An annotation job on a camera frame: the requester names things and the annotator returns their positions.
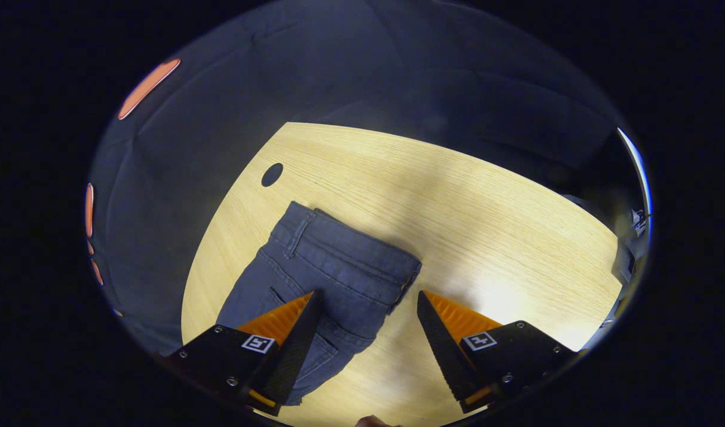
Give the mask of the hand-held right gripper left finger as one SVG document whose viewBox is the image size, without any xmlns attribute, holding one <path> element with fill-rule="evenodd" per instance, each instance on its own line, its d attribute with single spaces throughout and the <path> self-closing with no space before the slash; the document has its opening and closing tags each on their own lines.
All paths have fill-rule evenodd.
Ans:
<svg viewBox="0 0 725 427">
<path fill-rule="evenodd" d="M 309 292 L 240 327 L 216 324 L 164 357 L 185 382 L 236 410 L 278 415 L 302 370 L 324 311 Z"/>
</svg>

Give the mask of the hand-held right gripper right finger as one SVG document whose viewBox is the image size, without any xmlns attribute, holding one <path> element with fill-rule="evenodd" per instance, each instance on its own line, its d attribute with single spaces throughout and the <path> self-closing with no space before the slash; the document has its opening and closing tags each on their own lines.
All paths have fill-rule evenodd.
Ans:
<svg viewBox="0 0 725 427">
<path fill-rule="evenodd" d="M 427 290 L 418 295 L 417 316 L 464 413 L 527 394 L 577 357 L 528 321 L 501 324 Z"/>
</svg>

